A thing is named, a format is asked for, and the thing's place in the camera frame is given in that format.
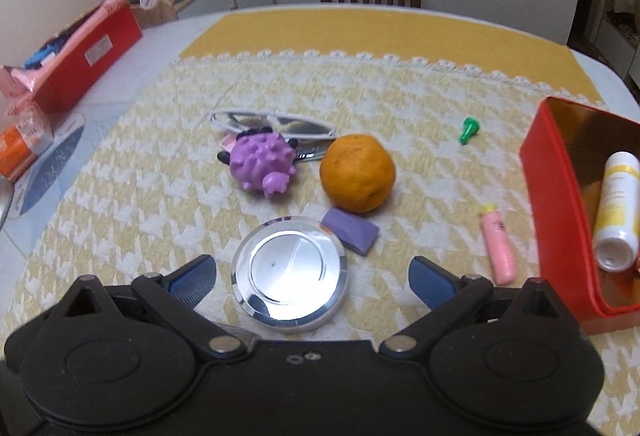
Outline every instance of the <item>dining table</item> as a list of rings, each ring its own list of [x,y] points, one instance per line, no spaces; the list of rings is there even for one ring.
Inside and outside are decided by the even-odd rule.
[[[625,84],[596,60],[441,12],[270,6],[146,29],[56,132],[50,152],[66,157],[54,180],[34,194],[38,161],[16,185],[0,232],[0,348],[80,275],[127,284],[201,253],[218,269],[196,307],[207,318],[269,339],[376,346],[428,313],[408,285],[414,256],[491,278],[479,223],[487,203],[504,218],[518,266],[513,285],[521,286],[540,269],[518,152],[547,96],[640,121]],[[290,189],[271,199],[243,191],[216,159],[225,135],[209,119],[216,108],[293,113],[331,123],[339,135],[371,134],[396,164],[392,194],[367,214],[378,238],[366,256],[348,252],[345,302],[312,332],[284,335],[248,316],[232,292],[232,260],[268,220],[322,219],[331,202],[319,164],[299,164]],[[481,129],[463,146],[468,116]],[[640,329],[590,339],[606,379],[589,421],[607,436],[636,436]]]

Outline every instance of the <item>orange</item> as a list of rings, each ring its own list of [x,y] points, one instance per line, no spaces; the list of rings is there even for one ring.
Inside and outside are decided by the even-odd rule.
[[[336,207],[364,213],[387,198],[396,182],[396,166],[373,136],[349,134],[327,149],[320,163],[320,180]]]

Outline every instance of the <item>yellow cap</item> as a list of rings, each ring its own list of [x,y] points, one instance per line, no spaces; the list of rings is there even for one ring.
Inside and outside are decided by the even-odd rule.
[[[480,214],[484,215],[486,213],[489,212],[493,212],[494,210],[497,210],[498,207],[496,206],[495,203],[487,203],[486,205],[483,205],[482,207],[480,207]]]

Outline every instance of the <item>purple eraser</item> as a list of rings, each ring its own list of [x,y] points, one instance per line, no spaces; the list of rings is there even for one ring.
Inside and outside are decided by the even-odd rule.
[[[330,229],[344,246],[360,255],[367,255],[380,231],[372,222],[335,207],[329,209],[321,223]]]

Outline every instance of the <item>pink tube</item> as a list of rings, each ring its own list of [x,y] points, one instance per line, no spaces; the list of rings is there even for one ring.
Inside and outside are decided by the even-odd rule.
[[[517,268],[513,260],[507,231],[494,203],[482,207],[480,226],[494,270],[495,283],[498,285],[510,284],[516,278]]]

